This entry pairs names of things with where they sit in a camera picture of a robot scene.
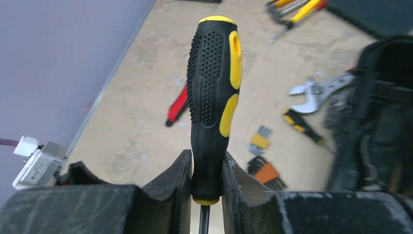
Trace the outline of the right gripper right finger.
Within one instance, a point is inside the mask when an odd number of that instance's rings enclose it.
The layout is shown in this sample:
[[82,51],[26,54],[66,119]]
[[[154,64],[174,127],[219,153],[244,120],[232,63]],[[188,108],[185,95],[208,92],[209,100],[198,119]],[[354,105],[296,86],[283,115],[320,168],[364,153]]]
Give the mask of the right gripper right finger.
[[413,213],[384,192],[273,191],[227,154],[223,161],[227,234],[410,234]]

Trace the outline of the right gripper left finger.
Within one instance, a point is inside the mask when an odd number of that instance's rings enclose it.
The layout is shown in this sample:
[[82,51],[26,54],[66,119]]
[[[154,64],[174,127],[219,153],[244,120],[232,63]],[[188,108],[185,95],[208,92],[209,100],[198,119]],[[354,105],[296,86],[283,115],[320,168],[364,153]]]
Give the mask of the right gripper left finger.
[[0,211],[3,234],[187,234],[191,151],[144,187],[65,185],[15,193]]

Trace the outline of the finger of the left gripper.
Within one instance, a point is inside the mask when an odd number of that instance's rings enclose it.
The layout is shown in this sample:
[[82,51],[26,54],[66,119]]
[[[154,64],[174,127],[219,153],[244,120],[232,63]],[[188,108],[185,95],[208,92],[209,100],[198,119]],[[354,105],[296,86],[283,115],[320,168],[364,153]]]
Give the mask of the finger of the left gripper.
[[69,185],[109,184],[93,174],[82,161],[69,164],[66,183]]

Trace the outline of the yellow black long screwdriver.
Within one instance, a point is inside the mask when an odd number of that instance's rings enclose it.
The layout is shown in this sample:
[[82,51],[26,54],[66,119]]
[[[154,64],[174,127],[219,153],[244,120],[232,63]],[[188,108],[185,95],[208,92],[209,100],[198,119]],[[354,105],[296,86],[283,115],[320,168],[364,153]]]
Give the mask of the yellow black long screwdriver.
[[187,101],[194,158],[190,193],[201,206],[202,234],[208,233],[210,207],[223,195],[223,159],[241,80],[241,42],[236,22],[224,16],[200,20],[189,52]]

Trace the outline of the black tool box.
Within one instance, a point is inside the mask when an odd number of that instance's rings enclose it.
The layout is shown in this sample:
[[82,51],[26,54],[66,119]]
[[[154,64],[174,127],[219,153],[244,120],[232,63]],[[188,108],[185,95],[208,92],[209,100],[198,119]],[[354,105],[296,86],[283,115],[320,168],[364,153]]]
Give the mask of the black tool box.
[[338,154],[328,191],[413,193],[413,38],[397,35],[365,47],[334,129]]

